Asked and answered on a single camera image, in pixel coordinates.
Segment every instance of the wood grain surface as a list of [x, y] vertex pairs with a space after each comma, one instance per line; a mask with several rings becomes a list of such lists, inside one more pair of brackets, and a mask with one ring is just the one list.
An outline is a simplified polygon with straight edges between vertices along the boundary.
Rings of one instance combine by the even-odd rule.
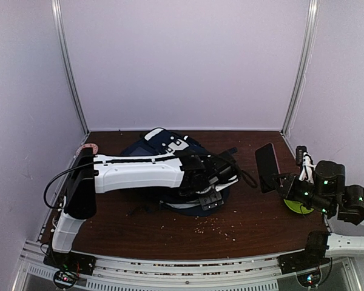
[[[278, 132], [183, 133], [214, 153], [236, 146], [235, 159], [257, 181], [254, 153], [269, 142], [274, 144], [280, 171], [298, 172]], [[119, 155], [139, 139], [139, 134], [92, 132], [87, 142], [97, 144], [99, 153]], [[157, 211], [156, 204], [133, 190], [98, 194], [96, 198], [97, 214], [83, 224], [73, 250], [141, 259], [238, 258], [302, 249], [309, 232], [326, 230], [319, 213], [296, 214], [285, 206], [277, 192], [262, 194], [243, 181], [231, 186], [227, 203], [206, 218]]]

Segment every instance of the white wall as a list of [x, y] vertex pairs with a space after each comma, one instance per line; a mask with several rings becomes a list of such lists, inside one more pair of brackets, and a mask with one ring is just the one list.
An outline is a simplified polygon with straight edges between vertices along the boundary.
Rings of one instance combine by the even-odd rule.
[[50, 1], [0, 0], [0, 291], [47, 213], [45, 184], [83, 138]]
[[[316, 161], [346, 167], [346, 182], [364, 186], [364, 1], [323, 0], [306, 85], [289, 137]], [[338, 233], [364, 229], [333, 221]]]
[[88, 126], [281, 129], [308, 2], [62, 0]]

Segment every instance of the pink round object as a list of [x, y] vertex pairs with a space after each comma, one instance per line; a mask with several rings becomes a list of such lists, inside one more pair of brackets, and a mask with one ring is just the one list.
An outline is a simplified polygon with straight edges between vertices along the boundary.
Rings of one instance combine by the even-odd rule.
[[84, 144], [78, 148], [78, 150], [75, 152], [75, 155], [78, 156], [82, 149], [86, 149], [88, 147], [91, 147], [93, 149], [94, 155], [98, 153], [98, 146], [96, 144]]

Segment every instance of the green bowl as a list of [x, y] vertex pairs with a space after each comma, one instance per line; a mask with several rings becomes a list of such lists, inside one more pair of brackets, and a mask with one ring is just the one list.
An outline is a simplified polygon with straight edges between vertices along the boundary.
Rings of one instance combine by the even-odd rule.
[[290, 201], [290, 200], [285, 200], [283, 199], [287, 205], [287, 207], [289, 207], [292, 211], [299, 213], [299, 214], [309, 214], [311, 212], [313, 212], [313, 208], [312, 209], [307, 209], [305, 206], [302, 205], [301, 202], [297, 202], [297, 201]]

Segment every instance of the phone screen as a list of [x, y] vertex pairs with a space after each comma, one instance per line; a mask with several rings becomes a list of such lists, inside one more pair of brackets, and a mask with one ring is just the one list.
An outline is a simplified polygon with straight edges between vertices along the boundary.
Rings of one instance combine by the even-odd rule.
[[260, 189], [262, 193], [275, 190], [273, 175], [279, 174], [274, 145], [269, 143], [255, 152], [257, 170], [259, 174]]

